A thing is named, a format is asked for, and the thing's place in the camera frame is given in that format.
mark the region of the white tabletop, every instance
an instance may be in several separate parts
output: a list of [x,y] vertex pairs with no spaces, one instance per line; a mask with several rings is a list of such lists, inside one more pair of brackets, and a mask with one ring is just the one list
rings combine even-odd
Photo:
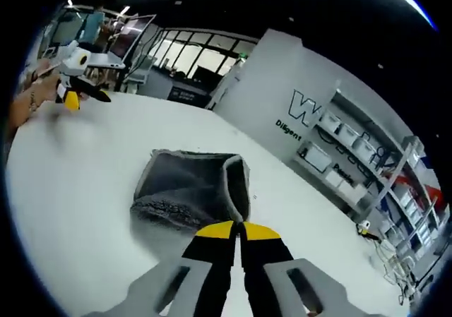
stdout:
[[[373,246],[339,209],[248,136],[204,109],[111,94],[79,112],[44,104],[17,132],[9,155],[11,211],[41,281],[71,316],[106,311],[158,261],[191,238],[131,219],[136,183],[153,149],[240,154],[250,168],[251,221],[277,231],[347,289],[368,313],[405,317],[398,287],[373,269]],[[242,270],[232,269],[224,316],[252,316]]]

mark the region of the black ceiling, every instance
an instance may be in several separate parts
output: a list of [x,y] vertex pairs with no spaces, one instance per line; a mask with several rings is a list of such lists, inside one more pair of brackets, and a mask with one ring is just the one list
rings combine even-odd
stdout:
[[164,27],[218,29],[251,37],[273,28],[298,36],[306,47],[377,91],[421,137],[434,159],[446,152],[446,142],[438,143],[443,138],[436,135],[447,132],[446,121],[439,124],[437,119],[449,111],[447,102],[439,100],[450,90],[444,45],[451,34],[450,16],[443,5],[447,0],[416,1],[437,30],[403,0],[109,0],[106,6],[120,10],[129,5],[128,13],[156,13],[157,24]]

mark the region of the folded cloth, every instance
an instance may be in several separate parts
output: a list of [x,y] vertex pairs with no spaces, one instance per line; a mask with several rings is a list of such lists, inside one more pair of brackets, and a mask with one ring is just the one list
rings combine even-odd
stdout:
[[154,150],[133,195],[140,218],[198,230],[248,219],[249,168],[227,153]]

